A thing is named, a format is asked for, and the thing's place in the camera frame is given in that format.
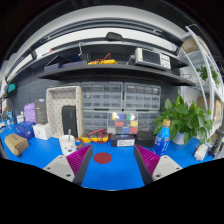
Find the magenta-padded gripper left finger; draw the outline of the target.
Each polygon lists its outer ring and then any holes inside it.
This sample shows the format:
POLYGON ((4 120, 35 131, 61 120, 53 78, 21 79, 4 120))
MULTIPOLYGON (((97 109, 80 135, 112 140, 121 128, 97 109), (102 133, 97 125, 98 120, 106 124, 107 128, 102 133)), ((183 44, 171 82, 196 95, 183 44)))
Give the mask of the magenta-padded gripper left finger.
POLYGON ((57 156, 44 170, 81 186, 92 155, 93 147, 87 145, 68 156, 57 156))

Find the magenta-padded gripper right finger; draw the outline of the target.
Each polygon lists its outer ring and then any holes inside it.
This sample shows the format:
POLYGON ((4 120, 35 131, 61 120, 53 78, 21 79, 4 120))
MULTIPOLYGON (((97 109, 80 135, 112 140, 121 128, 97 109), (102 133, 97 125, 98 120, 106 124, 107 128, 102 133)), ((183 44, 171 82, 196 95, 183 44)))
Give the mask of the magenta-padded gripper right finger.
POLYGON ((134 156, 145 185, 182 169, 168 155, 158 156, 142 146, 134 146, 134 156))

